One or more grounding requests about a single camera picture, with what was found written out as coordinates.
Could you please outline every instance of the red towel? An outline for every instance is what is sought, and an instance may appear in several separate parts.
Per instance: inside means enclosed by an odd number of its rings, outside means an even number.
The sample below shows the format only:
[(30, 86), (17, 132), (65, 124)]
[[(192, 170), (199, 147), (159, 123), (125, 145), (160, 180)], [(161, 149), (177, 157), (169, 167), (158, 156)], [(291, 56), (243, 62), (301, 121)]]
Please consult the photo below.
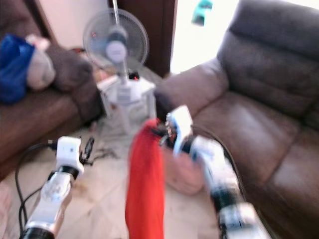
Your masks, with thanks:
[(159, 137), (145, 123), (133, 141), (125, 220), (130, 239), (163, 239), (164, 176)]

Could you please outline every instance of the black cable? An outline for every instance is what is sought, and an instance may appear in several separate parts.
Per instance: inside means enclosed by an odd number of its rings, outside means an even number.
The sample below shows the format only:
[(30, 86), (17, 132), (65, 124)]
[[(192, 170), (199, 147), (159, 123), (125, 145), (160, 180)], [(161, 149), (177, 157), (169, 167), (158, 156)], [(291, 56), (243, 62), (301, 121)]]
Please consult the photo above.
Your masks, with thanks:
[(237, 176), (237, 179), (238, 179), (238, 184), (239, 184), (239, 189), (240, 189), (240, 192), (244, 198), (244, 200), (246, 201), (246, 191), (245, 191), (245, 188), (244, 188), (244, 184), (243, 184), (243, 181), (239, 175), (239, 171), (237, 169), (237, 166), (235, 164), (235, 160), (233, 158), (233, 155), (231, 154), (231, 152), (229, 151), (229, 149), (227, 148), (226, 144), (216, 135), (214, 134), (212, 131), (210, 131), (209, 129), (207, 129), (206, 127), (203, 127), (201, 125), (197, 125), (197, 124), (193, 124), (192, 125), (193, 128), (197, 128), (201, 131), (203, 131), (204, 133), (208, 134), (209, 136), (211, 136), (214, 140), (218, 141), (221, 146), (223, 147), (224, 149), (224, 152), (226, 153), (226, 157), (228, 158), (228, 160), (230, 161), (230, 164), (231, 166), (233, 167), (233, 170), (235, 171), (235, 174)]
[(27, 200), (29, 200), (29, 198), (31, 198), (34, 194), (36, 194), (37, 192), (39, 192), (42, 189), (42, 187), (38, 188), (37, 190), (35, 190), (34, 192), (30, 193), (25, 199), (24, 201), (21, 203), (20, 208), (19, 208), (19, 227), (20, 227), (20, 238), (22, 238), (23, 236), (23, 223), (22, 223), (22, 210), (25, 208), (25, 203)]
[[(45, 148), (45, 147), (48, 147), (48, 146), (50, 146), (50, 144), (44, 144), (44, 143), (39, 143), (39, 144), (35, 144), (35, 145), (31, 146), (30, 148), (28, 148), (26, 150), (26, 152), (23, 154), (22, 158), (18, 162), (18, 165), (17, 165), (17, 167), (15, 169), (14, 178), (15, 178), (16, 190), (18, 191), (18, 195), (19, 195), (19, 199), (20, 199), (21, 204), (23, 204), (23, 195), (22, 195), (22, 192), (21, 192), (20, 184), (19, 184), (20, 167), (28, 159), (27, 156), (28, 156), (29, 153), (31, 153), (32, 151), (34, 151), (36, 149)], [(23, 211), (23, 216), (24, 216), (24, 223), (26, 223), (28, 221), (28, 217), (27, 217), (27, 213), (26, 213), (26, 209), (25, 209), (24, 205), (22, 206), (22, 211)]]

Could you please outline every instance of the white fan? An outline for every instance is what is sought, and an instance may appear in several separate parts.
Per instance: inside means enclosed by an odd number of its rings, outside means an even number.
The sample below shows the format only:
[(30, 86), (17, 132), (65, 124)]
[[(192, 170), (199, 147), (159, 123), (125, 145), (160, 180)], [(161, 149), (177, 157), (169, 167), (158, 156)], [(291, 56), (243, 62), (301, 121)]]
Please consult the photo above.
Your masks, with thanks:
[(116, 67), (121, 83), (117, 87), (118, 104), (129, 104), (141, 99), (138, 81), (129, 80), (129, 72), (137, 72), (144, 64), (149, 39), (141, 22), (127, 11), (117, 8), (94, 16), (83, 35), (88, 56), (101, 68)]

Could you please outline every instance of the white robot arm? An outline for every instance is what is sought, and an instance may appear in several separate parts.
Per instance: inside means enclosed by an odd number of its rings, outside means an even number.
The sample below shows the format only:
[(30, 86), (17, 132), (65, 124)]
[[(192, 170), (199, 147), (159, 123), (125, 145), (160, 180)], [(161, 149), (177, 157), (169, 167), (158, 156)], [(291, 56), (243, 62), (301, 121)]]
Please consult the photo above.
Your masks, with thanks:
[(173, 141), (173, 153), (184, 151), (200, 163), (206, 189), (219, 217), (221, 239), (271, 239), (254, 206), (245, 201), (238, 176), (224, 156), (222, 145), (213, 139), (192, 135), (192, 119), (187, 106), (166, 117), (165, 140)]
[(63, 223), (64, 212), (72, 199), (71, 189), (84, 173), (84, 164), (92, 151), (89, 139), (85, 156), (80, 152), (81, 139), (61, 137), (57, 142), (56, 171), (43, 185), (40, 200), (25, 225), (22, 239), (55, 239)]

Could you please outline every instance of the blue plastic bag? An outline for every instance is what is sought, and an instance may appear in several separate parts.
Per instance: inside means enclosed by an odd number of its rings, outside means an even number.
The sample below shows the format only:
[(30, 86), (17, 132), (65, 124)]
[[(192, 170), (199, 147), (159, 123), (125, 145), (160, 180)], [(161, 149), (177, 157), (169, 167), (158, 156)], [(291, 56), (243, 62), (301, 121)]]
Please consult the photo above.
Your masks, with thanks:
[(0, 48), (0, 102), (12, 104), (26, 93), (27, 70), (34, 46), (24, 39), (7, 34)]

